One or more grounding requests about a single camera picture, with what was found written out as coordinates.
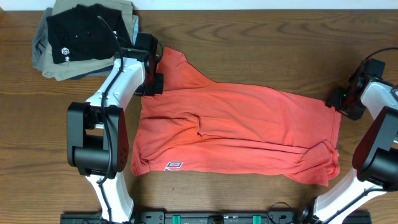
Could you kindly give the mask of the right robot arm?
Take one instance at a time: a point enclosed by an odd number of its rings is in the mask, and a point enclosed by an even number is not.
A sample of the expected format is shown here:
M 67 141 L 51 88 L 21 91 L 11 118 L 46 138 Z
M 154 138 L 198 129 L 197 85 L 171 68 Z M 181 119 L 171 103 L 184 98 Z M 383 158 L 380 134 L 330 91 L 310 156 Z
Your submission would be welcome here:
M 373 123 L 353 154 L 349 173 L 330 191 L 303 210 L 297 223 L 371 223 L 358 208 L 371 199 L 397 191 L 397 86 L 382 79 L 385 63 L 365 58 L 349 78 L 347 88 L 337 88 L 327 101 L 349 119 L 365 111 Z

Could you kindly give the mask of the red-orange t-shirt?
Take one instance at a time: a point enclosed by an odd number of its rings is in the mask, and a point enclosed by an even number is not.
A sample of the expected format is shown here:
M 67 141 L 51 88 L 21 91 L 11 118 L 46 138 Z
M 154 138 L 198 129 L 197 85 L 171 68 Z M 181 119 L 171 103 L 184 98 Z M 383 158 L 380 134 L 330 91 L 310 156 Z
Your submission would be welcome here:
M 284 175 L 328 185 L 340 173 L 341 115 L 323 101 L 272 88 L 217 83 L 166 48 L 161 95 L 142 98 L 134 175 L 150 171 Z

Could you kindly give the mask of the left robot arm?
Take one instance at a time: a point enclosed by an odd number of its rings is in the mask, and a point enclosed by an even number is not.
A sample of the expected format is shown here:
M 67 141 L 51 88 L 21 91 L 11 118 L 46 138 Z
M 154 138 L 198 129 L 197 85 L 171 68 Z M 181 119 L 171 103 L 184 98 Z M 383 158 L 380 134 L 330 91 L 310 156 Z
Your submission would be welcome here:
M 164 76 L 156 71 L 162 49 L 152 34 L 138 33 L 132 46 L 117 49 L 98 91 L 68 107 L 67 161 L 93 186 L 101 212 L 64 214 L 61 223 L 133 223 L 134 201 L 123 174 L 129 155 L 124 112 L 133 96 L 162 94 Z

